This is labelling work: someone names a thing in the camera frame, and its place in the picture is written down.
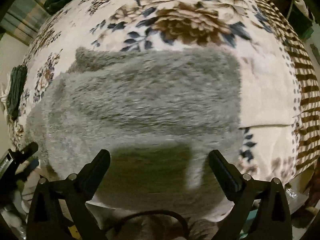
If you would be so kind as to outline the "grey fluffy pants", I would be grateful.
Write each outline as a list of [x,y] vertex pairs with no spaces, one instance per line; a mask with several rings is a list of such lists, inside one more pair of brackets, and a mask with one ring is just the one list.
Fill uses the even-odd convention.
[[102,52],[79,48],[27,117],[22,144],[64,179],[106,149],[91,200],[111,209],[172,210],[219,220],[232,209],[208,165],[242,144],[237,59],[213,48]]

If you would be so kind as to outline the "dark blue-green folded cloth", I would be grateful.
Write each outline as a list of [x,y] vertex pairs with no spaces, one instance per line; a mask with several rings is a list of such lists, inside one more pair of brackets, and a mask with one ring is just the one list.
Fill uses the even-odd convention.
[[10,89],[6,101],[7,113],[11,121],[15,121],[18,118],[18,109],[27,78],[27,72],[27,67],[23,65],[18,65],[11,71]]

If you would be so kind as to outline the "floral cream blanket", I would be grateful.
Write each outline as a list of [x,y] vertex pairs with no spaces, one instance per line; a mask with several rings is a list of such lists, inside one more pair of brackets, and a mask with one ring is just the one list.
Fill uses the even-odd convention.
[[270,0],[72,0],[48,18],[24,57],[18,119],[27,116],[79,47],[97,51],[219,47],[241,64],[240,167],[283,182],[319,158],[319,87],[304,45]]

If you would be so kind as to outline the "grey-blue striped curtain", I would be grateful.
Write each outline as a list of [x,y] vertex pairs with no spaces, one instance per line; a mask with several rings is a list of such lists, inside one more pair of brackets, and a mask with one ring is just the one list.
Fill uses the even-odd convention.
[[29,45],[49,17],[46,0],[14,0],[1,20],[1,27],[11,36]]

